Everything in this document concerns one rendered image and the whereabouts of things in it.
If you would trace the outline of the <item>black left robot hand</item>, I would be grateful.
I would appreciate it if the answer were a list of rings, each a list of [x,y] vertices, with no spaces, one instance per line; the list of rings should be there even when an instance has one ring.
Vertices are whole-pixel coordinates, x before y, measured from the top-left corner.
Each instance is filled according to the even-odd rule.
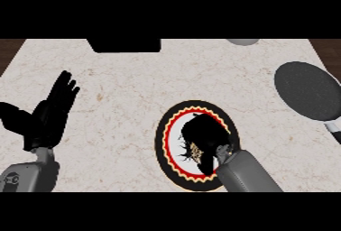
[[[3,127],[22,136],[26,152],[38,147],[52,149],[59,144],[78,90],[72,74],[65,70],[32,113],[0,102]]]

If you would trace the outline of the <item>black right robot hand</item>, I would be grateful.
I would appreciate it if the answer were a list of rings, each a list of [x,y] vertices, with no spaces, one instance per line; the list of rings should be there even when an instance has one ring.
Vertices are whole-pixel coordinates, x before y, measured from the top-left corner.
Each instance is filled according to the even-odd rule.
[[[201,163],[198,163],[199,171],[205,176],[211,176],[212,158],[220,151],[233,151],[235,144],[229,132],[208,114],[195,114],[193,119],[184,123],[181,128],[181,137],[184,139],[184,153],[181,153],[181,156],[192,159],[189,145],[193,143],[204,152]]]

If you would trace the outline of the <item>yellow patterned cupcake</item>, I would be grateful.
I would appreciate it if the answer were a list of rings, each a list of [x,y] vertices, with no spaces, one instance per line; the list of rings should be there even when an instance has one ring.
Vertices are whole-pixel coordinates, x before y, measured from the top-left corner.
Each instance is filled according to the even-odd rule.
[[[196,163],[201,163],[201,157],[204,152],[199,150],[198,146],[193,143],[190,143],[189,147],[190,147],[190,158]]]

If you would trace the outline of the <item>black red patterned plate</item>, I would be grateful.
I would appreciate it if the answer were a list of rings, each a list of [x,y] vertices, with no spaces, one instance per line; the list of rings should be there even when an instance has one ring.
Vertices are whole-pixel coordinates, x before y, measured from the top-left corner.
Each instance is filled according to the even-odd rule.
[[[181,128],[195,114],[208,114],[218,121],[235,144],[232,152],[239,150],[239,132],[224,110],[209,102],[189,100],[174,105],[159,120],[155,138],[156,160],[168,179],[177,186],[192,191],[211,191],[223,187],[215,174],[217,158],[212,158],[212,175],[205,176],[195,161],[181,156],[184,153]]]

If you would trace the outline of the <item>dark grey frying pan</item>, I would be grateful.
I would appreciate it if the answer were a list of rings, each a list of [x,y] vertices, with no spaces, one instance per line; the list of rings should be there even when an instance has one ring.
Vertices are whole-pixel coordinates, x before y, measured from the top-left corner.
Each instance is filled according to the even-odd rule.
[[[301,61],[283,63],[274,72],[274,87],[286,106],[310,120],[322,122],[341,144],[341,83],[313,64]]]

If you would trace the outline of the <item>black box appliance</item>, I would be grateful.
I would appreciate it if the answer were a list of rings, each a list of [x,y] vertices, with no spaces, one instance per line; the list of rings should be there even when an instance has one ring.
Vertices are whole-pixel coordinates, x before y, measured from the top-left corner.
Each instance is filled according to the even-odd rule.
[[[159,39],[88,39],[91,49],[99,53],[159,52]]]

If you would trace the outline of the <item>grey round object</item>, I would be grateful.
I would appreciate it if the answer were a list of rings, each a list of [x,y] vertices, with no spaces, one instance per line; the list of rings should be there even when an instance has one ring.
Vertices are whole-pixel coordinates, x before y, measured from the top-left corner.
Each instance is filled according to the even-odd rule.
[[[239,46],[249,46],[254,45],[260,39],[227,39],[230,43]]]

